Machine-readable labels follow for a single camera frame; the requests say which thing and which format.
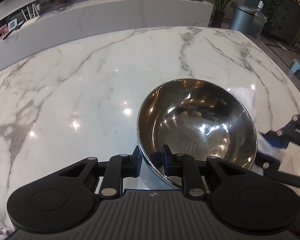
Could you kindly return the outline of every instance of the white cloth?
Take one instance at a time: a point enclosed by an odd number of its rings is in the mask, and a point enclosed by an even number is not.
[[[256,111],[253,108],[255,102],[254,93],[251,90],[243,87],[231,89],[230,93],[234,95],[241,102],[241,104],[243,104],[243,106],[247,109],[248,113],[250,114],[252,121],[254,122],[257,118]],[[274,157],[280,160],[280,162],[283,160],[282,151],[268,143],[259,132],[257,132],[257,140],[258,152]],[[253,165],[251,170],[255,173],[263,175],[263,169],[257,166],[256,164]]]

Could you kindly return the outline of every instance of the marble countertop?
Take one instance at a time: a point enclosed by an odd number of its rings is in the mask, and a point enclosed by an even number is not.
[[[213,5],[189,0],[86,0],[58,14],[50,12],[0,37],[0,70],[59,44],[115,31],[162,26],[207,27]],[[178,12],[200,12],[184,17]]]
[[[158,85],[197,78],[249,92],[257,131],[300,114],[300,93],[243,34],[201,27],[105,33],[34,54],[0,72],[0,224],[11,226],[9,195],[18,187],[88,156],[131,154],[144,98]],[[300,148],[280,169],[300,175]],[[125,187],[169,188],[143,163]]]

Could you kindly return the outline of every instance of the metal pin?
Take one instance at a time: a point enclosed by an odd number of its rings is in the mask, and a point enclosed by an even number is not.
[[[262,168],[263,168],[264,170],[268,169],[268,167],[269,167],[269,162],[265,162],[265,163],[262,165]]]
[[[189,194],[192,197],[200,197],[204,194],[204,190],[200,188],[192,188],[191,190],[189,190]]]
[[[130,155],[129,154],[123,153],[123,154],[120,154],[120,156],[122,157],[122,161],[124,163],[130,161]]]
[[[277,136],[281,136],[282,135],[282,130],[277,130]]]
[[[117,193],[117,191],[111,187],[106,187],[103,190],[101,190],[101,194],[103,196],[107,196],[107,197],[111,197],[111,196],[115,195],[116,193]]]
[[[183,155],[184,155],[183,153],[176,153],[176,154],[174,155],[174,158],[176,159],[176,161],[181,162],[181,161],[182,161]]]

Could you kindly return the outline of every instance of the cable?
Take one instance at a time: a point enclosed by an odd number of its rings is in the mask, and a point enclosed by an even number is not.
[[[59,5],[54,5],[49,8],[49,12],[51,12],[53,14],[58,14],[60,12],[64,12],[64,11],[70,9],[72,7],[72,5],[73,5],[73,2],[66,2],[66,3],[59,4]]]

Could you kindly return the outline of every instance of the screw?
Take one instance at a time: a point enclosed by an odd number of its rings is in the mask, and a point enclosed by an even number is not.
[[[130,161],[129,154],[123,153],[123,154],[120,154],[120,156],[122,157],[122,162],[126,163],[126,162]]]
[[[117,193],[117,191],[111,187],[106,187],[103,190],[101,190],[101,194],[103,196],[107,196],[107,197],[111,197],[111,196],[115,195],[116,193]]]
[[[262,165],[262,168],[263,168],[264,170],[268,169],[268,167],[269,167],[269,162],[265,162],[265,163]]]
[[[282,135],[282,130],[277,130],[277,136],[281,136]]]
[[[189,194],[192,197],[200,197],[204,194],[204,190],[200,188],[192,188],[191,190],[189,190]]]

